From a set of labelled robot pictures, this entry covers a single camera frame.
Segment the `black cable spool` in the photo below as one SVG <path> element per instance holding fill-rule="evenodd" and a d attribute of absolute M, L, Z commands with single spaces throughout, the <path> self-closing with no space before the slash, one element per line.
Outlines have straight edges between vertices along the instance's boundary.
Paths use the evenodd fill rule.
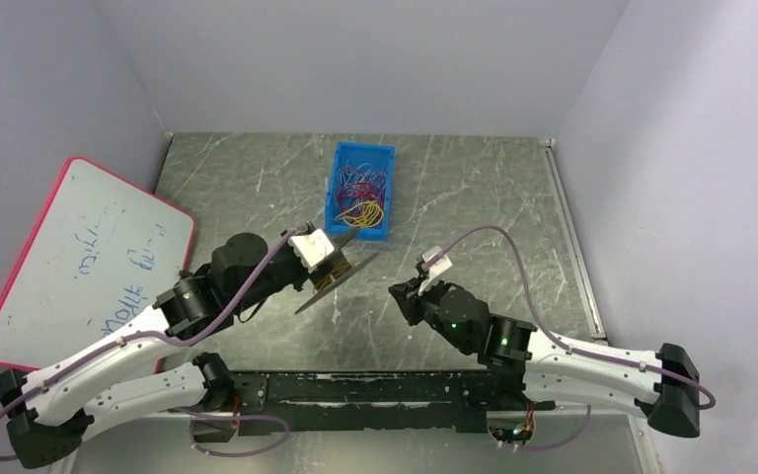
<path fill-rule="evenodd" d="M 309 281 L 314 293 L 295 310 L 295 315 L 302 313 L 333 293 L 350 278 L 365 270 L 378 257 L 377 253 L 373 253 L 363 261 L 354 263 L 346 256 L 343 249 L 357 236 L 359 231 L 359 228 L 350 228 L 338 236 L 331 236 L 325 231 L 336 244 L 337 251 L 310 274 Z"/>

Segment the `blue plastic bin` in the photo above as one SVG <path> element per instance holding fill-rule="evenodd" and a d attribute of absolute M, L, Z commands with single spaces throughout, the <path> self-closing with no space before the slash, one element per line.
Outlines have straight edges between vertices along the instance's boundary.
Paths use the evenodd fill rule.
<path fill-rule="evenodd" d="M 333 235 L 359 228 L 362 241 L 388 239 L 396 148 L 337 144 L 326 191 L 324 227 Z"/>

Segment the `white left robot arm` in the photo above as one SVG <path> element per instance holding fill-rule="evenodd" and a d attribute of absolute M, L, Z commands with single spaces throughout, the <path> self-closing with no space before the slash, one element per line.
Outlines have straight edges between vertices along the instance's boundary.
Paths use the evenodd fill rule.
<path fill-rule="evenodd" d="M 287 287 L 301 289 L 337 249 L 311 224 L 286 230 L 273 245 L 254 233 L 237 234 L 88 348 L 42 369 L 2 372 L 0 421 L 10 459 L 27 469 L 45 467 L 131 420 L 178 408 L 212 411 L 236 399 L 232 375 L 216 354 L 142 378 L 134 371 L 230 328 Z"/>

